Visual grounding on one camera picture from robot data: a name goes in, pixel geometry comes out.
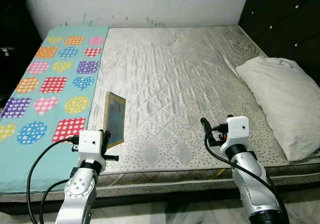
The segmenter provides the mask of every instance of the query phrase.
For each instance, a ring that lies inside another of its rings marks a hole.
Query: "white mattress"
[[[97,196],[234,188],[229,166],[206,151],[200,124],[201,117],[212,126],[224,123],[228,114],[249,117],[249,150],[277,185],[320,181],[319,157],[288,162],[236,75],[238,65],[259,55],[265,56],[239,26],[110,28],[88,129],[102,129],[105,94],[111,91],[126,98],[125,142],[108,150],[119,162],[107,162]],[[48,199],[63,199],[63,193]]]

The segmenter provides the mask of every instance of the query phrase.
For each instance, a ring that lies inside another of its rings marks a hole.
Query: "floor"
[[[291,224],[320,224],[320,187],[281,194]],[[53,224],[56,213],[46,213]],[[1,224],[31,224],[28,215],[0,212]],[[248,224],[239,199],[172,204],[142,203],[93,210],[91,224]]]

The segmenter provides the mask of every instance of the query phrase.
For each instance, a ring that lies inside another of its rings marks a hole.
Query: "black cable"
[[[48,195],[48,193],[53,189],[55,188],[56,186],[59,186],[63,183],[66,183],[67,181],[69,181],[69,179],[65,179],[65,180],[61,180],[59,182],[56,182],[55,184],[53,184],[52,186],[50,186],[46,191],[45,193],[43,194],[43,197],[42,197],[42,200],[41,200],[41,204],[40,204],[40,211],[39,211],[39,220],[40,220],[40,224],[44,224],[44,204],[45,204],[45,201],[46,201],[46,197]]]
[[[29,175],[26,181],[26,203],[28,205],[28,212],[29,212],[29,217],[32,221],[33,224],[38,224],[37,220],[31,210],[31,197],[30,197],[30,183],[31,183],[31,176],[32,173],[36,167],[36,165],[38,164],[38,162],[40,161],[40,159],[44,156],[44,154],[46,154],[47,151],[49,151],[52,147],[54,147],[55,145],[62,143],[62,142],[72,142],[74,141],[74,139],[72,137],[68,137],[66,139],[61,139],[56,141],[55,143],[51,144],[50,146],[48,146],[39,156],[38,158],[35,160],[35,162],[33,163],[30,171],[29,171]]]
[[[264,185],[266,188],[268,188],[268,190],[269,190],[270,192],[272,192],[272,194],[275,196],[275,199],[276,199],[277,202],[279,203],[280,209],[282,210],[282,213],[284,214],[284,217],[285,217],[285,219],[286,219],[286,220],[285,220],[286,223],[289,224],[289,216],[288,216],[287,209],[286,209],[286,207],[285,207],[285,204],[283,203],[283,201],[282,201],[281,198],[279,197],[278,193],[277,193],[275,190],[273,190],[273,189],[275,189],[275,188],[274,188],[274,184],[273,184],[272,180],[271,180],[271,183],[272,183],[271,185],[272,185],[272,186],[270,186],[270,185],[267,184],[264,180],[262,180],[260,177],[258,177],[257,175],[255,175],[255,174],[252,173],[251,171],[249,171],[249,170],[247,170],[247,169],[245,169],[245,168],[243,168],[243,167],[241,167],[241,166],[239,166],[239,165],[237,165],[237,164],[235,164],[235,163],[233,163],[233,162],[231,162],[231,161],[229,161],[229,160],[227,160],[227,159],[224,159],[224,158],[218,156],[218,155],[215,154],[212,150],[210,150],[209,145],[208,145],[208,135],[209,135],[209,133],[211,133],[211,132],[213,132],[213,131],[215,131],[214,128],[208,130],[208,131],[205,133],[205,135],[204,135],[204,146],[205,146],[206,150],[209,152],[209,154],[211,154],[213,157],[217,158],[217,159],[220,160],[221,162],[224,162],[224,163],[226,163],[226,164],[229,164],[230,166],[232,166],[232,167],[234,167],[234,168],[237,168],[237,169],[243,171],[244,173],[246,173],[246,174],[248,174],[249,176],[251,176],[251,177],[253,177],[254,179],[256,179],[258,182],[260,182],[260,183],[261,183],[262,185]]]

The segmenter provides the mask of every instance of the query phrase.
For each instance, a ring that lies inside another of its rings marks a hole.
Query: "white pillow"
[[[255,57],[236,68],[262,107],[288,161],[320,147],[320,87],[295,61]]]

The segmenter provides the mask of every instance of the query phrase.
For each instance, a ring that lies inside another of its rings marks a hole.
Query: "pink heart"
[[[58,98],[52,96],[50,98],[39,98],[34,104],[33,108],[42,116],[45,112],[51,110],[58,103]]]

